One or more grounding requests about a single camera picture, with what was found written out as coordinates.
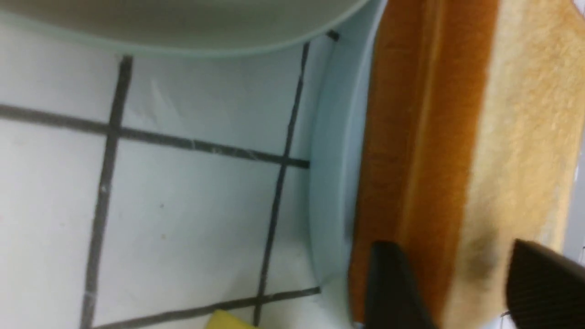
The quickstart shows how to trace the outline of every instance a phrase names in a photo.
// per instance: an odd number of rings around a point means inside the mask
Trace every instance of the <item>bowl rim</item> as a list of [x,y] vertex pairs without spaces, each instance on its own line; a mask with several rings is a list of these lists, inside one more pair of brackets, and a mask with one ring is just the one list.
[[50,23],[28,18],[23,15],[11,13],[0,9],[0,20],[8,22],[19,28],[37,31],[44,35],[50,35],[59,39],[72,40],[78,43],[86,44],[88,46],[101,47],[118,52],[130,54],[154,54],[154,55],[168,55],[180,57],[233,57],[233,56],[249,56],[259,53],[272,52],[278,49],[283,49],[294,44],[299,44],[340,25],[347,18],[351,17],[360,8],[362,8],[370,0],[356,0],[347,10],[343,11],[334,19],[326,22],[319,28],[304,33],[296,37],[291,37],[280,42],[268,43],[260,46],[243,46],[233,48],[182,48],[173,46],[158,46],[155,44],[140,44],[136,42],[121,41],[110,37],[104,37],[89,32],[82,32],[68,28],[62,28]]

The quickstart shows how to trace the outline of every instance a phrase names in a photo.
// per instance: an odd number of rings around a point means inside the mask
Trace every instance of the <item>tiled wall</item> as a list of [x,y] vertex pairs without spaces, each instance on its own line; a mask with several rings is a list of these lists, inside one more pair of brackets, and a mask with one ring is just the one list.
[[0,327],[331,327],[307,189],[337,39],[133,58],[0,25]]

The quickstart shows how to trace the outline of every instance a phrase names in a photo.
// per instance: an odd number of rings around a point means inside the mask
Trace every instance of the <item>white plate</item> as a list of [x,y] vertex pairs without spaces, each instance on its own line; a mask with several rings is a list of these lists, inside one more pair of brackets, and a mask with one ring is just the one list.
[[338,30],[316,115],[309,220],[315,274],[328,312],[351,328],[347,270],[362,159],[371,50],[386,6],[372,0]]
[[368,0],[0,0],[0,19],[130,53],[235,56],[308,40]]

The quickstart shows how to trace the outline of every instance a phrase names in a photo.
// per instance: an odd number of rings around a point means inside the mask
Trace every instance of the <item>tile grout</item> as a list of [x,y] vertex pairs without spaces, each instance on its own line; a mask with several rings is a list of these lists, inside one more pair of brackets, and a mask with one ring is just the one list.
[[106,137],[104,161],[98,185],[98,197],[91,230],[87,267],[85,268],[85,287],[81,307],[80,329],[90,329],[93,325],[98,294],[99,260],[108,217],[110,191],[118,149],[118,132],[122,124],[124,104],[131,78],[132,58],[124,56],[119,65],[118,82],[113,96],[112,111],[108,124],[109,134]]
[[500,314],[500,327],[499,327],[499,329],[504,329],[504,318],[506,316],[510,316],[510,311],[506,311],[506,312],[503,312],[502,314]]
[[[292,105],[291,111],[291,118],[288,123],[287,128],[287,138],[284,147],[284,158],[288,158],[290,154],[291,145],[293,142],[293,135],[294,135],[294,128],[297,121],[297,114],[298,114],[298,107],[301,101],[302,95],[302,88],[303,88],[303,79],[305,76],[305,66],[307,63],[307,57],[309,53],[309,46],[310,42],[306,42],[302,47],[302,56],[301,56],[301,72],[299,74],[298,82],[297,82],[297,90],[295,92],[295,100],[294,104]],[[268,228],[268,235],[266,238],[266,246],[264,248],[264,256],[262,259],[262,267],[260,269],[260,282],[258,284],[258,294],[257,297],[259,300],[264,297],[264,292],[266,290],[266,284],[268,279],[268,269],[270,265],[270,255],[272,253],[272,247],[274,244],[274,235],[276,233],[276,225],[278,222],[278,211],[280,208],[280,198],[282,195],[283,185],[284,185],[284,177],[286,175],[287,166],[283,164],[278,171],[278,179],[276,181],[276,188],[274,192],[274,200],[272,203],[272,208],[270,211],[270,222]],[[260,314],[262,310],[262,303],[257,300],[257,303],[254,307],[254,317],[252,324],[254,326],[258,326],[260,322]]]
[[339,41],[339,33],[337,31],[329,30],[326,35],[333,41]]
[[54,128],[68,128],[87,133],[107,134],[109,132],[108,124],[103,122],[46,113],[5,104],[0,104],[0,118]]
[[[0,118],[54,128],[67,128],[85,133],[97,133],[101,135],[111,133],[111,127],[102,122],[46,113],[10,105],[0,104]],[[239,159],[275,163],[278,165],[282,164],[301,169],[308,169],[310,166],[309,160],[293,159],[262,151],[237,148],[234,146],[205,142],[198,139],[182,138],[133,128],[120,127],[119,137],[121,139],[135,140],[154,145],[169,146],[197,152],[207,152],[227,157],[236,157]]]
[[213,313],[215,310],[234,310],[234,309],[242,309],[245,307],[251,307],[256,305],[260,300],[263,304],[274,303],[276,301],[283,301],[283,300],[291,300],[297,299],[307,296],[313,296],[315,294],[320,294],[321,289],[319,287],[313,287],[304,290],[295,290],[290,292],[281,292],[275,293],[271,295],[264,296],[262,298],[259,297],[248,297],[244,299],[236,299],[230,301],[222,301],[219,303],[211,304],[208,306],[197,307],[194,309],[187,309],[187,310],[179,310],[179,311],[168,311],[164,313],[155,314],[152,316],[140,317],[140,318],[133,318],[130,320],[119,321],[115,323],[103,324],[94,329],[135,329],[135,328],[142,328],[147,327],[150,325],[177,321],[177,320],[186,320],[189,318],[201,317],[206,316]]

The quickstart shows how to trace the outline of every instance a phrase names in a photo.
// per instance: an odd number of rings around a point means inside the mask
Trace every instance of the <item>white tile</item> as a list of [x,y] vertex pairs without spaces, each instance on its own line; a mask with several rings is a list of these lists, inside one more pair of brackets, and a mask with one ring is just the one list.
[[585,246],[581,249],[581,255],[579,256],[579,264],[585,266]]
[[235,59],[135,59],[123,125],[284,152],[301,46]]
[[[585,146],[585,135],[581,145]],[[581,149],[579,162],[573,178],[573,193],[567,216],[563,255],[575,262],[580,261],[580,255],[585,243],[585,154]]]
[[[252,323],[252,316],[254,312],[253,307],[247,307],[245,309],[229,310],[231,315],[239,318],[246,323]],[[148,327],[149,329],[204,329],[209,321],[211,315],[204,317],[191,318],[187,320],[171,321],[161,323]]]
[[104,137],[0,120],[0,327],[75,328]]
[[94,324],[255,296],[278,169],[121,141]]
[[500,316],[493,318],[490,322],[485,323],[481,329],[500,329],[502,319]]
[[516,325],[510,316],[505,316],[501,319],[500,329],[516,329]]
[[260,328],[338,329],[325,311],[321,295],[277,301],[262,307]]
[[317,286],[309,245],[309,170],[287,168],[281,195],[266,293]]
[[107,121],[118,61],[113,52],[0,24],[0,104]]
[[574,2],[579,12],[583,13],[585,11],[585,0],[574,0]]
[[335,42],[330,37],[323,35],[312,40],[309,46],[304,86],[291,145],[291,157],[308,160],[311,156],[313,122],[334,45]]

